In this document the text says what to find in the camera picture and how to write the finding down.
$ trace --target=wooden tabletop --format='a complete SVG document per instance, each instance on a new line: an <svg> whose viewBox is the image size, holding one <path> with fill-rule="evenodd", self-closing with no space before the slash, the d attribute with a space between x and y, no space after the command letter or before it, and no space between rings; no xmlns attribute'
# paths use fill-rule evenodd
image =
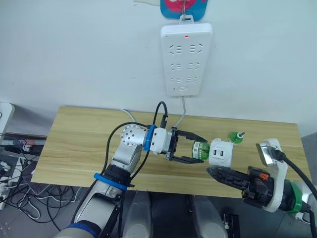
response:
<svg viewBox="0 0 317 238"><path fill-rule="evenodd" d="M150 124L152 113L134 113L137 122ZM166 128L173 126L180 116L169 115ZM122 111L60 107L48 135L33 182L85 186L94 181L105 161L106 143L112 130L121 123L131 121ZM309 169L296 124L268 121L220 119L186 116L178 129L196 133L207 139L227 141L232 131L245 131L243 142L234 146L232 169L246 173L248 166L265 168L260 162L255 143L277 138L287 157L306 175ZM110 144L109 161L119 145L119 134ZM192 141L179 139L175 155L191 156ZM145 152L142 153L140 165ZM167 161L164 155L150 156L133 180L132 189L156 192L173 192L197 195L241 197L241 192L214 180L207 172L208 162L182 164ZM288 169L287 178L300 178Z"/></svg>

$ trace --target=white plug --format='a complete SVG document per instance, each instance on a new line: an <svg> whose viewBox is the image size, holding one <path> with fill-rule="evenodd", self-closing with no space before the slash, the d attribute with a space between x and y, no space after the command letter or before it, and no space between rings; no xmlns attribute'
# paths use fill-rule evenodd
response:
<svg viewBox="0 0 317 238"><path fill-rule="evenodd" d="M209 150L209 164L218 166L231 166L233 143L221 141L220 138L212 140Z"/></svg>

